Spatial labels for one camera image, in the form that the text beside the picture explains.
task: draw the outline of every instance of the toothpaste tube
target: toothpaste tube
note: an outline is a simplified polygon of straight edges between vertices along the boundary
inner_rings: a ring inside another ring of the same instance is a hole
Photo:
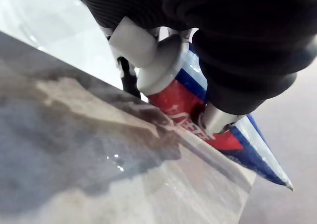
[[[173,35],[157,43],[145,30],[124,18],[109,43],[140,67],[138,89],[176,125],[263,178],[293,189],[250,114],[227,132],[213,136],[193,123],[192,114],[202,112],[205,107],[207,80],[189,42]]]

